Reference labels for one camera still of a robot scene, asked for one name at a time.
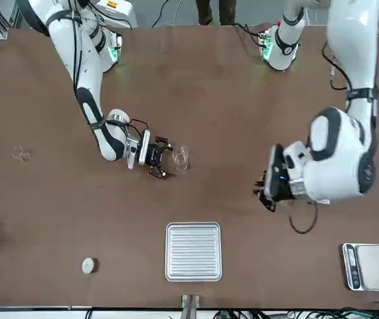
person's leg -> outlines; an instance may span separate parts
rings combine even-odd
[[[236,0],[219,0],[218,10],[221,25],[233,25],[235,23]]]
[[[198,8],[198,23],[200,25],[209,25],[213,20],[210,0],[196,0],[196,6]]]

brown table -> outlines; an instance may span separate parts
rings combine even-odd
[[[203,307],[375,307],[379,293],[344,287],[339,245],[379,243],[379,147],[371,193],[321,206],[308,235],[291,229],[289,208],[272,214],[252,194],[274,143],[305,140],[317,112],[344,105],[320,54],[324,29],[306,29],[284,74],[232,27],[124,34],[102,108],[184,142],[191,168],[159,181],[104,161],[50,39],[10,31],[0,42],[0,306],[178,307],[199,294]],[[30,161],[11,157],[17,145]],[[292,212],[300,227],[312,213]],[[220,223],[220,282],[165,280],[172,221]],[[82,273],[85,257],[99,259],[97,273]]]

white bottle cap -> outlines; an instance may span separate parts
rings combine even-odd
[[[95,269],[95,261],[92,258],[86,258],[82,264],[82,270],[85,274],[90,274]]]

kitchen scale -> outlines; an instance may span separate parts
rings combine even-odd
[[[347,243],[342,257],[351,290],[379,291],[379,245]]]

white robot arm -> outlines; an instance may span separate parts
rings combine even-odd
[[[287,0],[282,22],[273,25],[265,35],[269,41],[261,49],[262,58],[275,70],[289,68],[297,56],[301,33],[306,26],[306,8],[328,8],[331,0]]]
[[[285,149],[280,144],[272,148],[263,180],[256,183],[259,189],[254,190],[267,209],[274,211],[278,201],[291,199],[328,203],[361,196],[372,187],[378,20],[379,0],[331,1],[327,38],[347,79],[346,110],[330,107],[320,112],[311,123],[306,146],[298,141]],[[279,32],[282,27],[295,34],[304,24],[300,20],[289,28],[283,21],[276,34],[287,39],[285,32]],[[294,38],[297,43],[299,35]],[[273,47],[268,52],[268,62],[278,70],[289,67],[293,60],[279,49]]]
[[[88,4],[89,0],[18,1],[30,26],[52,39],[102,156],[108,161],[125,157],[129,169],[135,162],[150,165],[151,175],[164,178],[161,156],[172,150],[167,139],[157,137],[156,144],[150,144],[148,129],[139,137],[129,133],[131,119],[124,111],[112,110],[107,118],[102,113],[102,74],[117,62],[121,37],[100,27]]]

